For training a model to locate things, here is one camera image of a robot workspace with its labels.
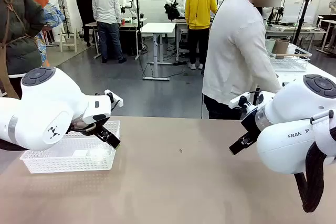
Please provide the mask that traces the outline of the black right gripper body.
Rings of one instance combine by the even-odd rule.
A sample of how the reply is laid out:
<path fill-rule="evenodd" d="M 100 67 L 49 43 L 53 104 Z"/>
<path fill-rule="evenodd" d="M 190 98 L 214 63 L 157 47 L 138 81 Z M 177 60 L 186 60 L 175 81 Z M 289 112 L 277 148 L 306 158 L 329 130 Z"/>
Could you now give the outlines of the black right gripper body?
<path fill-rule="evenodd" d="M 258 109 L 254 108 L 241 121 L 241 125 L 245 128 L 246 133 L 243 138 L 257 138 L 261 130 L 257 126 L 256 114 Z"/>

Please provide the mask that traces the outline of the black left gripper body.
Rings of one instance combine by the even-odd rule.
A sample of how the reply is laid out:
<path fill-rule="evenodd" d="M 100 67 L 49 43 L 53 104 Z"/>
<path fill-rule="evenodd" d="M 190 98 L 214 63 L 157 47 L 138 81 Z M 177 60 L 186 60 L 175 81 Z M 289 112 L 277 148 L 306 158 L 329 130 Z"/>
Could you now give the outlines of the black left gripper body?
<path fill-rule="evenodd" d="M 109 118 L 104 118 L 86 126 L 79 126 L 79 123 L 71 123 L 68 128 L 68 132 L 79 132 L 83 135 L 94 135 L 95 129 L 98 127 L 104 127 L 104 124 L 108 121 L 108 119 Z"/>

